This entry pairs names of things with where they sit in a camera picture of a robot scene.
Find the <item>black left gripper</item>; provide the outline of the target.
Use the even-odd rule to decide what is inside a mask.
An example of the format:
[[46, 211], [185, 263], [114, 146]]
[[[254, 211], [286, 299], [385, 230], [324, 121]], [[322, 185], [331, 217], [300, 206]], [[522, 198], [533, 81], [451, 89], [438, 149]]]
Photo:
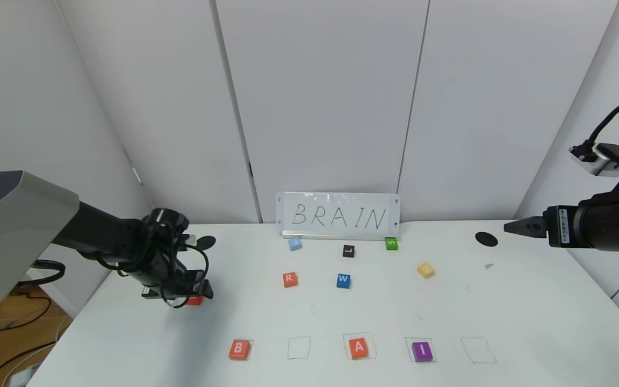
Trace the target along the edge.
[[169, 260], [155, 259], [141, 270], [144, 299], [177, 299], [205, 297], [213, 299], [213, 287], [204, 279], [204, 270], [188, 270], [181, 262], [174, 265]]

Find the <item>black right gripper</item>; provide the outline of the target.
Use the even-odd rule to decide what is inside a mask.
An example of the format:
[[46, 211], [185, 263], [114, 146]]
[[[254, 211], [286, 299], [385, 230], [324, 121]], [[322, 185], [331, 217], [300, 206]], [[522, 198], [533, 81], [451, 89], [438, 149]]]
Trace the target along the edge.
[[619, 252], [619, 205], [551, 206], [543, 216], [514, 220], [503, 230], [536, 239], [548, 234], [552, 247]]

